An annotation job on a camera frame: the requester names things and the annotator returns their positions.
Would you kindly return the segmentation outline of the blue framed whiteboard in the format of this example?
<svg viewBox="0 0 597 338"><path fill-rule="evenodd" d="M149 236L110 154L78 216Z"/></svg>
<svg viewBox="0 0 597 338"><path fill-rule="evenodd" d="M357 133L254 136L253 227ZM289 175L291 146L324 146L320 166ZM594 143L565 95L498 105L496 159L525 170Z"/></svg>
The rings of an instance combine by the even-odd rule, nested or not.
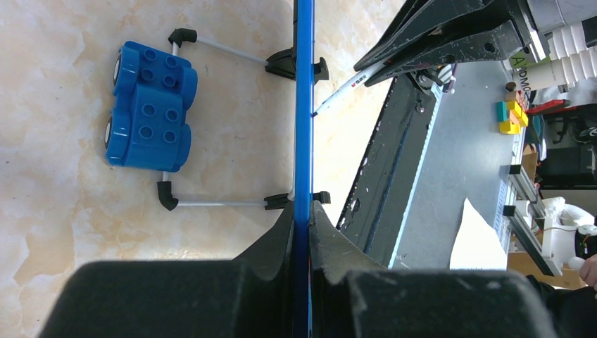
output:
<svg viewBox="0 0 597 338"><path fill-rule="evenodd" d="M310 336L310 205L313 188L313 97L315 2L297 1L296 127L294 174L294 311L293 337Z"/></svg>

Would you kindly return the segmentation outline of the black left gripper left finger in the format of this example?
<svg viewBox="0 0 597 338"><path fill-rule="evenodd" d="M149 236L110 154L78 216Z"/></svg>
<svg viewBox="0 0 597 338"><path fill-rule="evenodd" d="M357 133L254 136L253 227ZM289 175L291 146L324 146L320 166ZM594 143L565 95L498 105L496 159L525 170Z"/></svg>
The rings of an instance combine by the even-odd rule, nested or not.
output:
<svg viewBox="0 0 597 338"><path fill-rule="evenodd" d="M294 206L236 258L96 261L68 280L43 337L290 337Z"/></svg>

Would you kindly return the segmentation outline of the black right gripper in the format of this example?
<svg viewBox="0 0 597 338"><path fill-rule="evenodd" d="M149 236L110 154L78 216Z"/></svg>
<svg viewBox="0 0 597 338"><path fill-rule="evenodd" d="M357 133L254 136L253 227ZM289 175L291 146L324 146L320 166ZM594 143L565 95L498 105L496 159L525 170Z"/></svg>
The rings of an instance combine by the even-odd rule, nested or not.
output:
<svg viewBox="0 0 597 338"><path fill-rule="evenodd" d="M526 1L405 1L379 41L354 65L381 63L370 87L440 65L504 61L528 49L541 60L548 44Z"/></svg>

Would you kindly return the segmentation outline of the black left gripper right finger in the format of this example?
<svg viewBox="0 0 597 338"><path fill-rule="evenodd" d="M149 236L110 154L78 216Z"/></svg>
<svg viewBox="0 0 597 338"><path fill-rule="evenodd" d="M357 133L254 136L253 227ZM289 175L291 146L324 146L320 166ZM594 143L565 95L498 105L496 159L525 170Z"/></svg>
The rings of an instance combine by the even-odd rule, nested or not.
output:
<svg viewBox="0 0 597 338"><path fill-rule="evenodd" d="M390 270L331 224L309 224L314 337L556 337L528 281L499 270Z"/></svg>

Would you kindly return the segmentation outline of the blue white marker pen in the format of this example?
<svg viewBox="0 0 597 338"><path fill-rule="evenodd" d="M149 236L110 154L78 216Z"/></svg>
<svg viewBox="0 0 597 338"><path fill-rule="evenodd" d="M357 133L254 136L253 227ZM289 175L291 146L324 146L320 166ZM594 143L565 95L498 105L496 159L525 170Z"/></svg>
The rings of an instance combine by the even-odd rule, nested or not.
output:
<svg viewBox="0 0 597 338"><path fill-rule="evenodd" d="M335 103L345 99L351 92L355 91L360 86L363 86L367 80L378 73L384 67L384 61L379 61L364 70L356 73L351 79L347 80L340 88L329 95L313 112L315 117L324 113L331 108Z"/></svg>

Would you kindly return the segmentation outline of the bystander hand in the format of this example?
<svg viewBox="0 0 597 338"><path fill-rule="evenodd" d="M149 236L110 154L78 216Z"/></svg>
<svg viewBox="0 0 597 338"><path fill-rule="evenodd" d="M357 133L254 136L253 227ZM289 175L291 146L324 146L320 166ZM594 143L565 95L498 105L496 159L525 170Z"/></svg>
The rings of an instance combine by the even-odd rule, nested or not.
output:
<svg viewBox="0 0 597 338"><path fill-rule="evenodd" d="M580 278L589 286L596 289L597 283L597 255L584 260L579 269Z"/></svg>

